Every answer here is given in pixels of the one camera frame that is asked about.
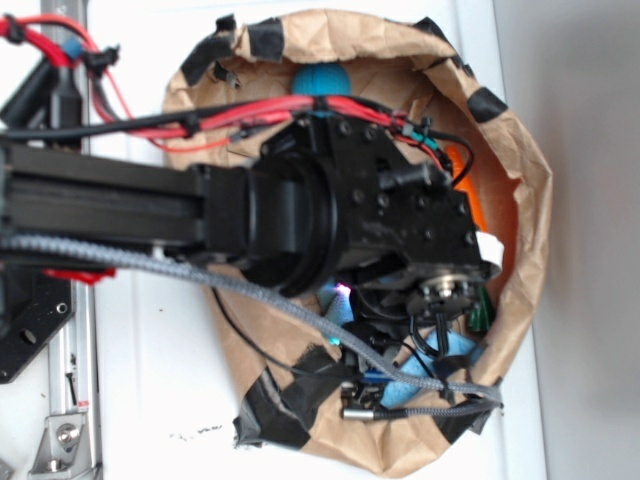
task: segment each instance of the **blue ball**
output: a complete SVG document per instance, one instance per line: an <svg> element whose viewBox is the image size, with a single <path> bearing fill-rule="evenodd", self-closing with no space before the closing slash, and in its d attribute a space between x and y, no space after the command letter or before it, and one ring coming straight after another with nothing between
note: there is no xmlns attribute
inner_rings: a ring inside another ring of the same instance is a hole
<svg viewBox="0 0 640 480"><path fill-rule="evenodd" d="M351 95L351 81L341 65L316 63L298 70L291 91L298 95Z"/></svg>

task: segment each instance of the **gray sleeved cable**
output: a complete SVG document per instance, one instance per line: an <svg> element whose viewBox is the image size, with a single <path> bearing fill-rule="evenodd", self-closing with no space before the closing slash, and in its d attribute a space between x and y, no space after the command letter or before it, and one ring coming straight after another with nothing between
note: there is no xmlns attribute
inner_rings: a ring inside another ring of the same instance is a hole
<svg viewBox="0 0 640 480"><path fill-rule="evenodd" d="M300 319L329 337L338 338L342 345L361 355L370 365L377 368L392 380L419 388L427 388L429 390L442 390L444 388L440 380L409 375L398 370L355 335L321 316L291 303L272 290L259 287L244 280L210 273L186 263L178 263L172 259L159 260L143 253L46 235L14 235L4 237L0 239L0 249L56 255L118 268L142 270L201 283L215 288L231 290L267 303L286 314ZM494 406L501 404L500 392L497 387L453 382L447 384L447 387L453 392L480 395L492 402Z"/></svg>

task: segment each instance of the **white wall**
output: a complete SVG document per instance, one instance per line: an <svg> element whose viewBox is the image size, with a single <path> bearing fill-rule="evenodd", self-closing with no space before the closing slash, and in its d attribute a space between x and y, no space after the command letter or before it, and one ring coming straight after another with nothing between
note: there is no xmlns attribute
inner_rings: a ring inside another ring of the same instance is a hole
<svg viewBox="0 0 640 480"><path fill-rule="evenodd" d="M534 323L549 478L638 478L640 4L494 4L507 101L555 171Z"/></svg>

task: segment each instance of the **black mounting plate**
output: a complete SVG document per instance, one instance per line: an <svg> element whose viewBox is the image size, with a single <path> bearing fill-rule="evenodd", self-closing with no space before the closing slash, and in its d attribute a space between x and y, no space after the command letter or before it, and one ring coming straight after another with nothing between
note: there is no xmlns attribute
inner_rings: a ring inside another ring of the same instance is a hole
<svg viewBox="0 0 640 480"><path fill-rule="evenodd" d="M25 288L17 295L19 302L11 305L11 299L5 298L0 321L0 385L18 377L75 309L70 281L52 278L34 269L12 270L3 272L3 282L15 285L19 277L19 283Z"/></svg>

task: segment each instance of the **crumpled brown paper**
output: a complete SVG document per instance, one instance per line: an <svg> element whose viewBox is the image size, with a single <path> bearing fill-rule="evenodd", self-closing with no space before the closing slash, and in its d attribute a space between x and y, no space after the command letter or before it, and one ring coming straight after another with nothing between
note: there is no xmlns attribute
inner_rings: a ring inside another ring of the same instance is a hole
<svg viewBox="0 0 640 480"><path fill-rule="evenodd" d="M408 111L414 118L430 116L438 130L466 138L476 152L471 178L489 231L506 247L503 273L489 285L498 305L497 318L484 338L486 349L470 372L474 382L495 384L506 374L527 332L545 275L552 174L540 150L511 110L486 121L476 120L478 112L470 109L469 98L482 93L481 85L456 58L451 45L433 33L332 10L303 11L280 17L280 21L284 33L280 62L252 56L250 29L243 26L235 31L235 56L220 61L237 75L240 87L233 89L209 74L188 86L178 72L169 83L165 110L287 95L299 64L339 61L349 74L353 95ZM191 139L173 140L171 146L203 144L226 134L199 133ZM194 162L236 165L257 157L259 145L271 134L223 149L172 155L170 160L176 168ZM223 293L223 299L236 321L283 361L295 363L309 344L324 345L332 355L339 355L336 347L295 319L234 294ZM269 365L220 320L218 306L213 300L211 304L241 399ZM290 373L275 367L270 370L281 387L292 381ZM411 405L446 403L430 393L412 400ZM402 477L436 460L450 445L430 417L361 423L342 420L340 407L336 391L322 404L304 452L381 476Z"/></svg>

